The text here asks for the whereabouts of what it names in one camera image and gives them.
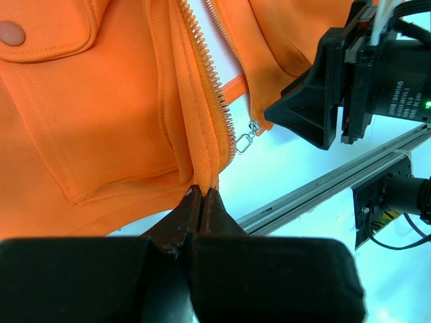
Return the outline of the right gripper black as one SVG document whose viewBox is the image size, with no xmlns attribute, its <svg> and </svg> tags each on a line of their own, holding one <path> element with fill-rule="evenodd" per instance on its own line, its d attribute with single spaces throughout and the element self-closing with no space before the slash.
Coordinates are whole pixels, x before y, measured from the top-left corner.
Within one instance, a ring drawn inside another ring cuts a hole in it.
<svg viewBox="0 0 431 323">
<path fill-rule="evenodd" d="M 328 150 L 336 136 L 345 63 L 352 85 L 343 100 L 341 141 L 364 137 L 374 115 L 430 123 L 430 31 L 405 21 L 429 1 L 381 1 L 360 18 L 345 52 L 341 28 L 320 39 L 312 66 L 281 91 L 265 120 Z"/>
</svg>

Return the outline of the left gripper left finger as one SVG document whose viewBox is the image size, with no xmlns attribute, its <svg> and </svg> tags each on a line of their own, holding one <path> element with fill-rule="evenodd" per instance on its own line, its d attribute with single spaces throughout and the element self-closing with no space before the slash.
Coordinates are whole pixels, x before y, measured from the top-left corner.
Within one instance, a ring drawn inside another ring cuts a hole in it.
<svg viewBox="0 0 431 323">
<path fill-rule="evenodd" d="M 139 237 L 3 240 L 1 321 L 192 322 L 182 248 L 201 197 Z"/>
</svg>

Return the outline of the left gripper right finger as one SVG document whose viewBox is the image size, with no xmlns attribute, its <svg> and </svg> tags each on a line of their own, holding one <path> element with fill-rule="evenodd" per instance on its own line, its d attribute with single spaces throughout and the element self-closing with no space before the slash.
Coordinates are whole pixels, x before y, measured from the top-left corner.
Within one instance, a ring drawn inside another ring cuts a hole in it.
<svg viewBox="0 0 431 323">
<path fill-rule="evenodd" d="M 362 322 L 354 258 L 329 238 L 249 236 L 218 191 L 193 238 L 193 308 L 200 322 Z"/>
</svg>

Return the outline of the orange zip jacket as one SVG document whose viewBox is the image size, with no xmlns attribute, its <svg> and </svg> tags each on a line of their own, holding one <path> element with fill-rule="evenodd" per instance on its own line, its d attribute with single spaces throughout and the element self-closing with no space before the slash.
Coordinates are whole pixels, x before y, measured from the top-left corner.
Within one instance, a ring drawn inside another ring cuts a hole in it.
<svg viewBox="0 0 431 323">
<path fill-rule="evenodd" d="M 2 1 L 1 237 L 105 236 L 215 188 L 349 1 Z"/>
</svg>

